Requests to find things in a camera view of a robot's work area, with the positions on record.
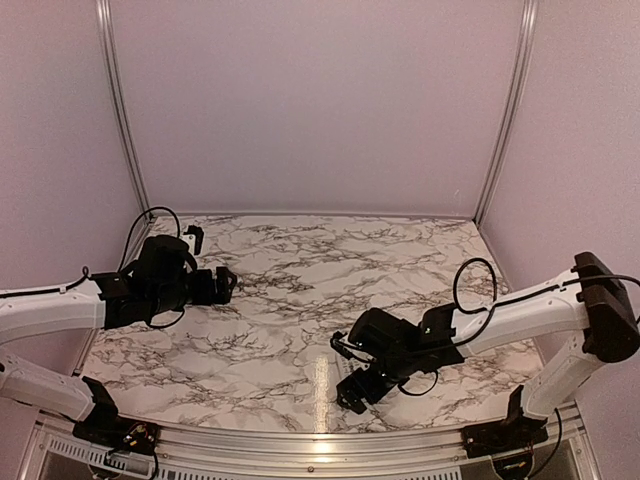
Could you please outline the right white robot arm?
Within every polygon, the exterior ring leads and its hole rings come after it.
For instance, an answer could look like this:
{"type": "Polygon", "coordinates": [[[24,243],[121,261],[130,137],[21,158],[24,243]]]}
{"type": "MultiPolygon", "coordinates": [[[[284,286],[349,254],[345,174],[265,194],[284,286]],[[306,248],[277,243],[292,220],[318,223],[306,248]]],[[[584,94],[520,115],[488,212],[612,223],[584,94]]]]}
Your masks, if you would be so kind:
{"type": "Polygon", "coordinates": [[[519,446],[596,370],[639,350],[639,321],[625,287],[630,277],[614,274],[591,252],[574,261],[555,278],[486,306],[469,309],[453,301],[430,308],[417,324],[379,308],[365,311],[348,334],[331,339],[343,357],[362,352],[371,358],[367,368],[338,383],[338,405],[362,414],[416,372],[435,373],[498,346],[571,332],[544,369],[510,395],[506,418],[496,425],[502,446],[519,446]]]}

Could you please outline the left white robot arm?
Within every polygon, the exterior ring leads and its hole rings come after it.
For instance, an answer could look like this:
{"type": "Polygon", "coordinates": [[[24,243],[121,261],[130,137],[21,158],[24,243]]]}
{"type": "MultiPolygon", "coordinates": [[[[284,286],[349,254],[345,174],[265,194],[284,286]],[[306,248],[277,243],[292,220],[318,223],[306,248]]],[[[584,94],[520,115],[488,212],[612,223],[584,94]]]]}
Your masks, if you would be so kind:
{"type": "MultiPolygon", "coordinates": [[[[1,295],[1,343],[77,330],[112,330],[141,322],[154,325],[166,312],[230,302],[237,277],[226,267],[199,268],[198,244],[181,237],[147,238],[137,259],[116,272],[84,272],[74,283],[1,295]]],[[[86,420],[106,445],[125,438],[126,423],[104,386],[71,377],[1,350],[1,395],[65,416],[86,420]]]]}

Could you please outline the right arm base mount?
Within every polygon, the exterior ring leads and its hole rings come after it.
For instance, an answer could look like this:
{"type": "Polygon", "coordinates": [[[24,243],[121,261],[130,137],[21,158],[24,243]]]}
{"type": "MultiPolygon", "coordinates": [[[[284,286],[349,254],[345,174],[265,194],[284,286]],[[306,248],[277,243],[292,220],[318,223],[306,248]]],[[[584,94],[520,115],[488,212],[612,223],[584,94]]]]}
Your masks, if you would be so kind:
{"type": "Polygon", "coordinates": [[[505,418],[472,424],[461,430],[468,458],[523,449],[548,439],[547,419],[525,415],[522,407],[523,390],[524,386],[520,385],[510,394],[505,418]]]}

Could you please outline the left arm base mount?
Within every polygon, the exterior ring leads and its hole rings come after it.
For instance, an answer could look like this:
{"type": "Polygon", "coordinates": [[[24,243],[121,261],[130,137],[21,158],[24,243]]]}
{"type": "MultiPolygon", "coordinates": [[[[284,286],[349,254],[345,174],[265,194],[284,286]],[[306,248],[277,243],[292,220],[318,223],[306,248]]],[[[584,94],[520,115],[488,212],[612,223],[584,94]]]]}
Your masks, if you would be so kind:
{"type": "Polygon", "coordinates": [[[109,447],[115,452],[133,452],[152,456],[160,427],[148,421],[123,417],[115,401],[98,380],[84,376],[92,405],[82,420],[75,420],[73,435],[94,444],[109,447]]]}

